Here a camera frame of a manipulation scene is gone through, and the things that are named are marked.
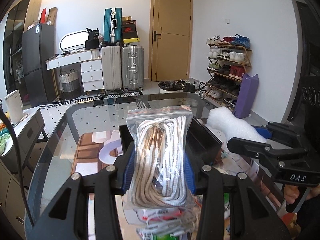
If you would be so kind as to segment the person's right hand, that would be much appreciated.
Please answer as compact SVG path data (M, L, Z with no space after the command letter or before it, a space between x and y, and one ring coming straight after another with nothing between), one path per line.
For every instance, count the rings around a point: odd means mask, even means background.
M313 187L308 196L306 197L306 200L310 200L313 197L318 196L320 193L320 186ZM299 190L297 186L293 185L285 185L284 187L284 198L287 202L287 204L293 204L295 200L299 197Z

